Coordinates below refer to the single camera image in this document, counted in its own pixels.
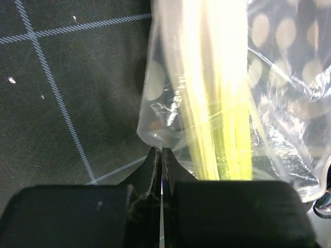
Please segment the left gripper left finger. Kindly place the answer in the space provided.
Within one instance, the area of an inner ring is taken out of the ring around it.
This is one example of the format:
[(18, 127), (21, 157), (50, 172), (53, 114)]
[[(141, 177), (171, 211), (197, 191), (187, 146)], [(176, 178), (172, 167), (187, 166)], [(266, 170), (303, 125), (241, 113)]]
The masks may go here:
[(1, 247), (158, 247), (161, 153), (118, 185), (37, 185), (10, 199)]

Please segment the clear polka dot zip bag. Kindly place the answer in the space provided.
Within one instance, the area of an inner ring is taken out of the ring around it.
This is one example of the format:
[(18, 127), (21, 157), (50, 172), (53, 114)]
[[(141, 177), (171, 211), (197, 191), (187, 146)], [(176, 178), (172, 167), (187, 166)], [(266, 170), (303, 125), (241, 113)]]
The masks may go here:
[(320, 198), (330, 1), (152, 1), (137, 133), (200, 180), (281, 180)]

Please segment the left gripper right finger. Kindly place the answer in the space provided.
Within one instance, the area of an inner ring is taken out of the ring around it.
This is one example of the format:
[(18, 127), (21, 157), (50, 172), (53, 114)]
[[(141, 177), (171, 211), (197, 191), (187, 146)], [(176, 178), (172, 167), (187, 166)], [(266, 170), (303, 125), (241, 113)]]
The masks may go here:
[(166, 247), (316, 247), (297, 192), (284, 181), (199, 181), (162, 151)]

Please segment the green celery stalk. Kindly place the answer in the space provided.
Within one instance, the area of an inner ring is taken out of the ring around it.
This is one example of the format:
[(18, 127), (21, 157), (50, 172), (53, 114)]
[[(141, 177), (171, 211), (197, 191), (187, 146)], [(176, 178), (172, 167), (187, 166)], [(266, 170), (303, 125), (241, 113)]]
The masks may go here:
[(197, 177), (251, 180), (245, 1), (160, 1), (158, 10)]

